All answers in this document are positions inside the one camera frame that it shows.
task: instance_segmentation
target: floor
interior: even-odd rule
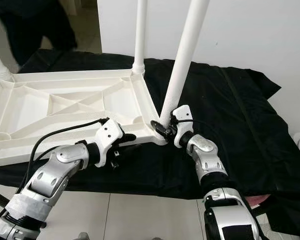
[[[97,10],[83,8],[77,16],[69,16],[69,21],[78,42],[76,51],[101,53]],[[52,46],[44,38],[41,47],[50,49]],[[0,57],[12,73],[18,71],[1,23]],[[0,186],[0,193],[8,198],[15,191],[13,187]],[[72,240],[80,232],[87,232],[91,240],[151,240],[154,237],[163,240],[205,240],[204,211],[201,200],[64,192],[52,209],[47,228],[42,230],[38,240]],[[279,236],[270,231],[265,215],[258,217],[258,221],[271,240],[300,239]]]

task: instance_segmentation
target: black pants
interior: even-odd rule
[[[46,36],[53,48],[69,51],[77,47],[75,33],[67,14],[56,0],[43,11],[29,18],[9,12],[0,13],[14,59],[22,66],[41,46]]]

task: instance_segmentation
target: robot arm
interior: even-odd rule
[[[168,129],[155,121],[151,124],[167,141],[173,141],[177,148],[185,148],[195,162],[204,196],[207,240],[259,240],[257,223],[230,181],[218,157],[218,147],[194,133],[189,106],[183,105],[171,113]]]
[[[49,161],[5,207],[7,214],[0,218],[0,239],[35,240],[69,179],[89,165],[104,166],[108,150],[124,136],[119,124],[110,119],[97,131],[94,142],[81,141],[53,150]]]

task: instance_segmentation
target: person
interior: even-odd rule
[[[56,50],[77,47],[75,33],[58,0],[0,0],[0,20],[20,66],[40,48],[43,36]]]

